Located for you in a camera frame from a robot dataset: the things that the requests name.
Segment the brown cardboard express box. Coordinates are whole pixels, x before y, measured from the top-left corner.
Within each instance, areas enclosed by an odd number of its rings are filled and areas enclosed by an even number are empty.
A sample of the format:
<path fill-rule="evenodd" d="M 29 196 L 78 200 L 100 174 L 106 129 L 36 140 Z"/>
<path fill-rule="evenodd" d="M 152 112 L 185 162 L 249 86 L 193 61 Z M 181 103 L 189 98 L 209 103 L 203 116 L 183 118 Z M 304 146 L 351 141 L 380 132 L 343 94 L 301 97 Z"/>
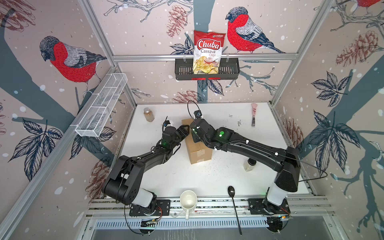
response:
<path fill-rule="evenodd" d="M 188 156 L 191 165 L 211 160 L 213 150 L 206 147 L 202 142 L 195 143 L 193 140 L 192 133 L 193 131 L 190 127 L 190 133 L 185 138 L 185 143 L 187 146 Z"/>

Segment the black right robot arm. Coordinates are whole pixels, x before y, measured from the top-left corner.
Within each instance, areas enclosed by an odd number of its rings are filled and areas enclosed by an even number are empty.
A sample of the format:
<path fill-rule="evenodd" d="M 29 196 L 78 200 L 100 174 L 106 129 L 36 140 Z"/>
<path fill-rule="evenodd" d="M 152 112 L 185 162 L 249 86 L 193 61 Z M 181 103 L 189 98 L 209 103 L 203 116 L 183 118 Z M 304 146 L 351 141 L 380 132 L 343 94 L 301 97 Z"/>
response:
<path fill-rule="evenodd" d="M 202 118 L 193 120 L 190 128 L 195 143 L 202 142 L 213 150 L 245 156 L 274 170 L 277 175 L 266 195 L 270 205 L 281 206 L 288 193 L 297 192 L 301 166 L 296 149 L 270 147 L 225 127 L 214 129 Z"/>

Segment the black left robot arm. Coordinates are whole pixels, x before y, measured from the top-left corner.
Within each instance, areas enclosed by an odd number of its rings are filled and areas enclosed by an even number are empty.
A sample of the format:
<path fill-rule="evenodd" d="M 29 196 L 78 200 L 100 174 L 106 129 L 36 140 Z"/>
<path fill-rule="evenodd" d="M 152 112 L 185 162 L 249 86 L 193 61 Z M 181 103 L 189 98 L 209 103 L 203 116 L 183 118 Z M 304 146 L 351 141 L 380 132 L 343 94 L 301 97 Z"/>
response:
<path fill-rule="evenodd" d="M 148 153 L 136 157 L 120 156 L 102 185 L 102 193 L 124 205 L 138 205 L 153 212 L 157 196 L 141 188 L 146 171 L 165 164 L 189 135 L 190 126 L 163 126 L 162 138 Z"/>

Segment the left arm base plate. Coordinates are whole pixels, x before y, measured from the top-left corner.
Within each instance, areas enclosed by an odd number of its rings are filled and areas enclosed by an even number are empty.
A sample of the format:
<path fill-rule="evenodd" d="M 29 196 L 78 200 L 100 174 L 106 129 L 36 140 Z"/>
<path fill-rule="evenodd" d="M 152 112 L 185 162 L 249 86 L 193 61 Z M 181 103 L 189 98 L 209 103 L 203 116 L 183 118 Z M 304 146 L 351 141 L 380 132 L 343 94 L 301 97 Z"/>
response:
<path fill-rule="evenodd" d="M 130 217 L 160 217 L 170 214 L 170 200 L 153 200 L 148 207 L 131 204 Z"/>

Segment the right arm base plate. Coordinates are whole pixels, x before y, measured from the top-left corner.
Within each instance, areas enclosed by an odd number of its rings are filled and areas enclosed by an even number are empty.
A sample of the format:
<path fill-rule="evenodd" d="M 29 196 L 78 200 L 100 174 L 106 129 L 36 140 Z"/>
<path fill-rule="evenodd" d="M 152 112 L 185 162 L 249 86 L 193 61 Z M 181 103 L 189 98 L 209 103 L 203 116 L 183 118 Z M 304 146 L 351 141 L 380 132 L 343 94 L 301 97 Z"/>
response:
<path fill-rule="evenodd" d="M 248 199 L 248 210 L 251 212 L 251 215 L 290 215 L 291 211 L 288 205 L 288 201 L 285 198 L 280 206 L 274 205 L 264 199 Z"/>

